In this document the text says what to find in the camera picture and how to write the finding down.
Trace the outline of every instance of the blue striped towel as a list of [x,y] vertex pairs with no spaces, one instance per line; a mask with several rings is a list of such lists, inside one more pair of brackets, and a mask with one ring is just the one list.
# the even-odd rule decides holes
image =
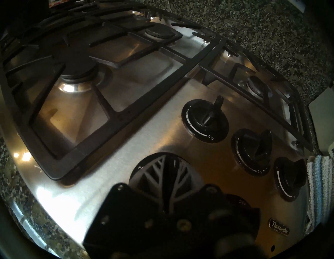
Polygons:
[[333,159],[328,156],[309,157],[307,175],[310,187],[306,234],[311,233],[320,223],[325,224],[333,208]]

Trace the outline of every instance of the granite countertop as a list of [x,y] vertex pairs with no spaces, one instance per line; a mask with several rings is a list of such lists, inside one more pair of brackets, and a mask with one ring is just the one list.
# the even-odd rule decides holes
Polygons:
[[[141,0],[204,25],[249,49],[283,74],[307,108],[334,78],[333,47],[307,9],[300,13],[286,0]],[[61,258],[89,258],[43,210],[0,138],[0,195],[18,226],[39,246]]]

